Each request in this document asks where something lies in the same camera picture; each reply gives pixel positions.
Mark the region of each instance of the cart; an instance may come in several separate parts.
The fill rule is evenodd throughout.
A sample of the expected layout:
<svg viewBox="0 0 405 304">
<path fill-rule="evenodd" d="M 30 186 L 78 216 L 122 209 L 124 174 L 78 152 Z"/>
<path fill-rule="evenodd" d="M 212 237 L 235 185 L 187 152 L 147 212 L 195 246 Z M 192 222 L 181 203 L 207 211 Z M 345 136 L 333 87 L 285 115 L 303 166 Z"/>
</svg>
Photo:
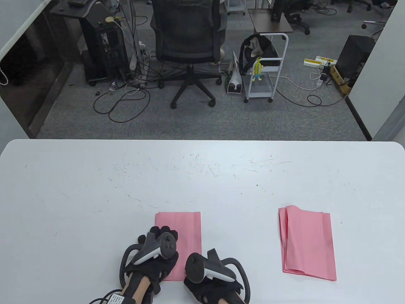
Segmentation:
<svg viewBox="0 0 405 304">
<path fill-rule="evenodd" d="M 273 46 L 274 57 L 260 58 L 261 62 L 272 61 L 272 65 L 263 66 L 261 73 L 262 78 L 261 81 L 259 81 L 258 79 L 253 81 L 254 73 L 252 72 L 259 64 L 259 60 L 256 60 L 253 63 L 253 67 L 246 73 L 246 75 L 242 76 L 243 85 L 245 87 L 246 92 L 246 98 L 244 100 L 244 103 L 248 103 L 249 98 L 268 98 L 268 101 L 270 103 L 273 102 L 274 94 L 277 89 L 277 84 L 280 78 L 281 68 L 283 67 L 284 57 L 286 56 L 288 46 L 288 36 L 286 33 L 268 33 L 268 34 L 265 33 L 260 35 L 269 37 L 270 41 L 273 41 L 274 36 L 283 36 L 285 38 L 286 43 L 284 45 L 283 55 L 281 57 L 279 57 L 277 50 Z M 269 73 L 277 73 L 277 76 L 270 76 Z M 274 84 L 271 80 L 271 77 L 276 78 Z"/>
<path fill-rule="evenodd" d="M 225 7 L 228 15 L 231 12 L 243 12 L 246 15 L 246 0 L 225 0 Z"/>
</svg>

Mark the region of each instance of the pink napkin stack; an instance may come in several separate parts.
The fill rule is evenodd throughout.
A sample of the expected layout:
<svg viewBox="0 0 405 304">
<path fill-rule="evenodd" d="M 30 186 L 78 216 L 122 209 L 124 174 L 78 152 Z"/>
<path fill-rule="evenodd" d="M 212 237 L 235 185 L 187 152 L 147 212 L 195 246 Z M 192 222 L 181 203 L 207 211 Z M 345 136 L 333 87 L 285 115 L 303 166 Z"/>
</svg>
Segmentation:
<svg viewBox="0 0 405 304">
<path fill-rule="evenodd" d="M 201 212 L 159 212 L 155 215 L 155 226 L 169 226 L 179 234 L 176 242 L 179 259 L 165 280 L 183 281 L 187 258 L 194 252 L 202 252 Z"/>
<path fill-rule="evenodd" d="M 336 281 L 330 214 L 279 209 L 283 272 Z"/>
</svg>

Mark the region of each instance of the carpet floor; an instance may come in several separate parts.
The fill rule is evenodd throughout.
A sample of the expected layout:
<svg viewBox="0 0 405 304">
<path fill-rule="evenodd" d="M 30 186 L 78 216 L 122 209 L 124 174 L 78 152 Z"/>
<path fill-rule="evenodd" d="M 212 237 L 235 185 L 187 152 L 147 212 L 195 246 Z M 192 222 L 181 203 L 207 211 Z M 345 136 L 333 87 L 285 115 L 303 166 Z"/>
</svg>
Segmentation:
<svg viewBox="0 0 405 304">
<path fill-rule="evenodd" d="M 247 0 L 249 7 L 254 1 Z M 144 1 L 135 2 L 137 15 L 147 16 L 150 20 L 152 7 Z M 289 77 L 305 88 L 314 88 L 316 80 L 310 80 L 314 68 L 303 66 L 304 58 L 324 56 L 338 58 L 350 34 L 370 35 L 379 28 L 368 26 L 361 29 L 363 20 L 382 20 L 388 16 L 373 7 L 366 11 L 364 5 L 354 4 L 352 13 L 347 13 L 347 4 L 333 6 L 337 14 L 325 16 L 310 9 L 302 13 L 304 22 L 310 25 L 311 34 L 306 36 L 301 28 L 293 26 L 289 34 L 289 44 L 282 76 Z M 154 49 L 155 35 L 149 21 L 138 26 L 139 39 L 149 49 Z M 253 33 L 253 25 L 248 14 L 233 13 L 228 16 L 226 41 L 222 48 L 226 59 L 230 60 L 232 51 L 239 54 L 242 41 Z M 284 41 L 275 40 L 280 48 Z M 151 65 L 159 67 L 157 61 Z M 166 82 L 164 89 L 151 88 L 150 103 L 145 111 L 134 120 L 119 124 L 108 119 L 107 115 L 93 110 L 96 92 L 108 91 L 110 83 L 98 83 L 96 87 L 86 84 L 82 65 L 76 65 L 50 111 L 38 138 L 52 139 L 227 139 L 227 140 L 365 140 L 345 101 L 330 107 L 305 108 L 297 106 L 276 93 L 273 103 L 267 99 L 252 99 L 243 103 L 243 95 L 226 94 L 224 86 L 217 86 L 215 80 L 203 83 L 214 94 L 217 105 L 208 107 L 208 98 L 196 86 L 189 86 L 177 102 L 177 109 L 171 110 L 169 104 L 180 87 L 179 82 Z M 323 84 L 314 91 L 305 91 L 280 79 L 279 91 L 290 100 L 311 106 L 307 102 L 309 94 L 316 94 L 323 105 L 341 99 L 335 86 Z M 99 111 L 108 111 L 124 94 L 117 91 L 112 96 L 106 94 L 98 101 Z M 141 98 L 137 92 L 128 98 Z M 126 120 L 139 113 L 147 104 L 148 98 L 138 101 L 122 101 L 111 117 Z"/>
</svg>

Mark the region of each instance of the black bag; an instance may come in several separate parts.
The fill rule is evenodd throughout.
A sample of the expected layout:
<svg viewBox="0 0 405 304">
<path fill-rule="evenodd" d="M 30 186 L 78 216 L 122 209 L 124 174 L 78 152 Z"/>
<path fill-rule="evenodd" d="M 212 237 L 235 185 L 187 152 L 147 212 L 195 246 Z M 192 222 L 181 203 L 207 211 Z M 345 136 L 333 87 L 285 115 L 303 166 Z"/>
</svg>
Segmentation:
<svg viewBox="0 0 405 304">
<path fill-rule="evenodd" d="M 252 57 L 252 49 L 249 47 L 250 46 L 250 41 L 253 38 L 257 38 L 259 41 L 260 48 L 263 51 L 262 55 L 257 55 Z M 243 54 L 245 55 L 245 61 L 247 62 L 245 65 L 243 65 Z M 239 53 L 239 71 L 241 75 L 246 75 L 247 71 L 253 67 L 254 62 L 258 57 L 266 57 L 266 58 L 277 58 L 277 51 L 275 50 L 274 46 L 272 45 L 271 41 L 268 40 L 267 37 L 261 36 L 260 34 L 253 34 L 247 37 L 242 45 L 241 45 L 241 51 Z M 264 66 L 277 66 L 280 65 L 280 61 L 278 60 L 269 60 L 269 61 L 261 61 L 260 62 Z"/>
</svg>

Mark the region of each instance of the wooden desk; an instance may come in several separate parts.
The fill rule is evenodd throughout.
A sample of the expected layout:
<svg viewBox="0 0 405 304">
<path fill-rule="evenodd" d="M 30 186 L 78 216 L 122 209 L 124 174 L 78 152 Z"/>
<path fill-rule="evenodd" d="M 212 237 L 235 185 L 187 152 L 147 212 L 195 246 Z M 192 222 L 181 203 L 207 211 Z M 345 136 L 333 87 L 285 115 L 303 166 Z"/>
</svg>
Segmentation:
<svg viewBox="0 0 405 304">
<path fill-rule="evenodd" d="M 255 34 L 262 33 L 291 33 L 293 32 L 284 14 L 280 22 L 271 21 L 271 9 L 248 9 Z"/>
</svg>

